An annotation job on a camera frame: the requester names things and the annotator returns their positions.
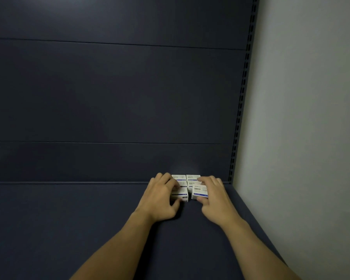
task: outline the person's left hand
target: person's left hand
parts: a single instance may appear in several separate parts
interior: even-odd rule
[[[141,198],[135,212],[148,215],[154,222],[173,218],[180,206],[180,199],[170,205],[170,195],[173,187],[179,187],[179,183],[169,173],[158,173],[150,179],[147,189]]]

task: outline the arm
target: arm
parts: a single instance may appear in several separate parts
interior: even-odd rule
[[[169,173],[152,178],[136,210],[114,237],[96,251],[70,280],[131,280],[135,275],[151,226],[170,219],[180,200],[170,206],[170,194],[179,183]]]
[[[197,198],[203,214],[226,234],[246,280],[300,278],[269,250],[236,211],[221,179],[201,177],[209,195]]]

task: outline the box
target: box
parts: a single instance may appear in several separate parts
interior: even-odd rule
[[[186,175],[187,178],[187,186],[188,192],[192,192],[193,185],[200,185],[201,182],[197,180],[197,178],[201,177],[200,175]]]
[[[207,187],[205,185],[194,185],[192,187],[192,199],[197,199],[198,196],[209,198]]]
[[[187,178],[186,175],[171,175],[175,180],[179,182],[181,187],[187,186]]]
[[[188,188],[187,186],[180,186],[180,188],[173,188],[171,191],[171,199],[181,198],[182,201],[188,202]]]

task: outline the blue stripe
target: blue stripe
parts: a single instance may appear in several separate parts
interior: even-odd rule
[[[195,196],[207,196],[207,197],[208,197],[207,194],[201,194],[201,193],[194,193],[194,195],[195,195]]]

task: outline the white wall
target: white wall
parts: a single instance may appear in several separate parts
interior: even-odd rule
[[[350,0],[261,0],[234,185],[303,279],[350,279]]]

